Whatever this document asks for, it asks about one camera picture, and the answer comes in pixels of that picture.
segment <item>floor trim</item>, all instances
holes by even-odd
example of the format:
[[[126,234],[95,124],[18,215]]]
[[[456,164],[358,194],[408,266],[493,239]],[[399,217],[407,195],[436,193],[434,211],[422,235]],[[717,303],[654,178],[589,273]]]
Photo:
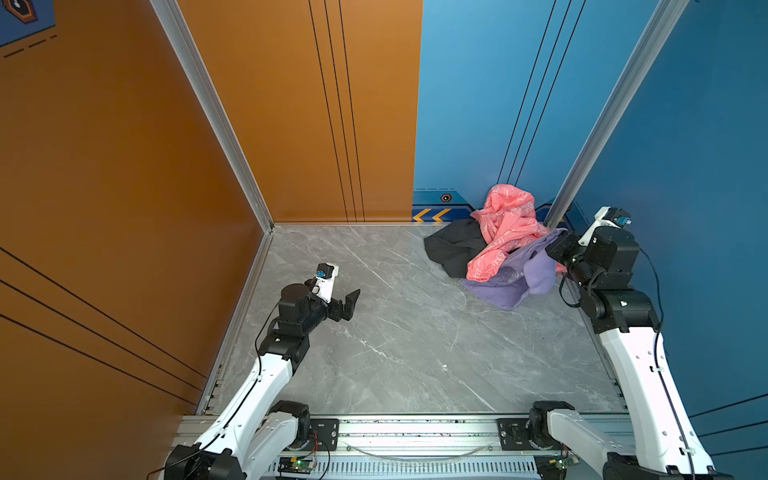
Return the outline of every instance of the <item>floor trim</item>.
[[[217,382],[223,378],[224,372],[227,370],[227,364],[229,363],[230,357],[232,356],[237,334],[240,332],[240,328],[243,326],[243,322],[245,322],[245,317],[248,313],[248,306],[250,305],[250,301],[253,299],[253,293],[256,291],[256,284],[259,280],[259,275],[261,275],[261,270],[264,268],[266,255],[269,252],[271,244],[272,234],[265,233],[264,236],[261,237],[259,249],[256,251],[256,256],[253,258],[253,262],[251,263],[250,270],[248,271],[248,277],[246,278],[245,284],[243,285],[243,290],[240,292],[240,298],[238,299],[237,305],[235,306],[235,311],[232,314],[232,319],[230,320],[230,324],[227,327],[227,332],[224,333],[224,338],[221,341],[221,347],[219,347],[219,352],[216,355],[214,366],[210,371],[208,380],[205,382],[203,394],[200,397],[197,408],[195,409],[196,415],[205,414],[208,403],[210,402],[210,398],[214,393],[214,388],[216,388]]]

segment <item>gray marble tile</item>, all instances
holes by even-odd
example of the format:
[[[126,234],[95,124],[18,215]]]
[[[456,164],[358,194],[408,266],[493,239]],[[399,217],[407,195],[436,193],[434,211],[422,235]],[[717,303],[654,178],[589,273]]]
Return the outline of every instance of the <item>gray marble tile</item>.
[[[280,399],[316,414],[527,412],[535,400],[620,411],[589,333],[557,289],[512,312],[430,261],[435,225],[277,227],[223,379],[220,412],[253,365],[255,335],[289,283],[339,265],[335,298],[362,289],[351,322],[327,320]]]

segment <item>pile of clothes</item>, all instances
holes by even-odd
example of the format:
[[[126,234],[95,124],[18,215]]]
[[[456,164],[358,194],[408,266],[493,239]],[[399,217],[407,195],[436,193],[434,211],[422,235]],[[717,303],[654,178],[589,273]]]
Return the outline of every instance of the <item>pile of clothes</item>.
[[[545,252],[564,229],[536,220],[529,192],[495,185],[482,210],[424,239],[430,260],[477,296],[511,310],[530,294],[547,293],[565,267]]]

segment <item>black motor joint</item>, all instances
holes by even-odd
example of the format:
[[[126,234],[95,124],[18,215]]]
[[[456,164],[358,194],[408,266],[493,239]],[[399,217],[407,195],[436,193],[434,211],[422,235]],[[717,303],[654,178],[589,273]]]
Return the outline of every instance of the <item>black motor joint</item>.
[[[657,328],[659,320],[650,298],[629,286],[640,252],[632,233],[603,226],[594,229],[586,247],[578,241],[575,233],[562,232],[546,250],[579,285],[581,308],[592,320],[594,332],[618,328],[627,333],[632,326]]]
[[[326,302],[313,293],[318,278],[332,275],[333,266],[321,263],[314,278],[283,288],[277,304],[279,316],[272,321],[266,338],[257,347],[259,355],[273,353],[289,359],[295,373],[310,348],[310,332],[315,327],[326,318],[337,322],[352,319],[360,290],[347,295],[345,302],[333,298]]]

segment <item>orange wall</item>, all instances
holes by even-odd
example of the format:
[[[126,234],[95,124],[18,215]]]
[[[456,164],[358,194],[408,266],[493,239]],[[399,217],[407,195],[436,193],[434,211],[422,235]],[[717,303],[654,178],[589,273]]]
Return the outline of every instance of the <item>orange wall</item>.
[[[262,233],[149,2],[55,14],[0,51],[25,47],[0,55],[0,247],[29,265],[0,250],[0,408],[28,446],[3,472],[143,478],[194,411]]]
[[[409,220],[422,3],[228,5],[180,2],[273,219]]]

